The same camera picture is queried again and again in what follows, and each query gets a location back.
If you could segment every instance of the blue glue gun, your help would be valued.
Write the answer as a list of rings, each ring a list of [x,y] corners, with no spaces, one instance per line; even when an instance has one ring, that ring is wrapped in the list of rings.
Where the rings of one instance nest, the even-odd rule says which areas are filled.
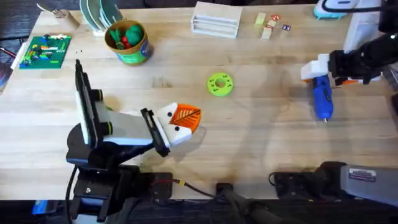
[[[333,114],[333,101],[328,75],[315,77],[313,82],[313,102],[315,114],[326,123]]]

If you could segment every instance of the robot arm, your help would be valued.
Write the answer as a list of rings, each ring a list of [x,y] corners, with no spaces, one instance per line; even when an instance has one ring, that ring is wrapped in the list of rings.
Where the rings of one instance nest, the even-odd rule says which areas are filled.
[[[275,172],[274,180],[279,198],[334,201],[361,197],[398,206],[397,176],[398,169],[324,162],[315,172]]]
[[[171,197],[172,185],[152,186],[157,179],[172,180],[171,173],[141,173],[138,166],[121,165],[153,148],[163,157],[170,148],[191,138],[199,125],[201,110],[172,103],[155,114],[147,108],[124,114],[107,108],[102,90],[91,89],[88,76],[76,60],[77,124],[68,135],[67,161],[79,169],[71,216],[96,215],[104,222],[123,206],[126,198],[141,198],[152,189],[155,200]],[[73,176],[66,198],[69,198]]]
[[[311,61],[301,70],[302,80],[331,73],[334,85],[362,82],[365,85],[381,76],[382,68],[398,61],[398,33],[384,34],[366,42],[359,49],[345,54],[334,50],[330,54],[320,54],[318,60]]]

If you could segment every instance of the red wire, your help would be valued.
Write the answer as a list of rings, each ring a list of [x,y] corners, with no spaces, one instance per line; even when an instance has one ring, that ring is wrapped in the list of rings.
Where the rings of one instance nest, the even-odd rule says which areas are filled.
[[[155,180],[155,181],[153,181],[152,186],[155,184],[172,183],[172,182],[173,182],[173,180]]]

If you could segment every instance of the green ring toy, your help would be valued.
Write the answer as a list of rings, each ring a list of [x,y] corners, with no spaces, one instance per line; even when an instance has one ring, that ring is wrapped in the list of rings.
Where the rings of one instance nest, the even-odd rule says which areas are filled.
[[[226,96],[234,88],[234,82],[227,73],[214,73],[207,79],[207,89],[215,96]]]

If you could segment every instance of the light wood tabletop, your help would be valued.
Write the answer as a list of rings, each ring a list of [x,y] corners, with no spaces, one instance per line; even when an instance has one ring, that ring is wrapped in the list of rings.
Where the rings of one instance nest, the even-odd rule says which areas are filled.
[[[236,40],[192,34],[192,8],[122,10],[144,25],[155,49],[138,67],[123,65],[73,11],[82,25],[62,69],[17,69],[0,96],[0,199],[64,198],[73,168],[65,160],[67,136],[78,123],[76,58],[114,110],[156,111],[171,102],[203,110],[192,139],[166,158],[148,152],[139,158],[143,171],[169,171],[207,192],[217,182],[231,182],[244,196],[275,198],[268,175],[277,170],[314,169],[323,161],[398,168],[396,118],[384,80],[334,89],[333,118],[317,121],[300,69],[318,54],[343,47],[349,17],[318,21],[312,10],[313,5],[243,7]],[[266,20],[281,17],[270,40],[259,38],[258,12],[266,12]],[[282,30],[283,24],[292,30]],[[31,36],[63,32],[41,13]],[[215,72],[234,79],[229,96],[218,98],[206,89]],[[177,185],[173,195],[203,198]]]

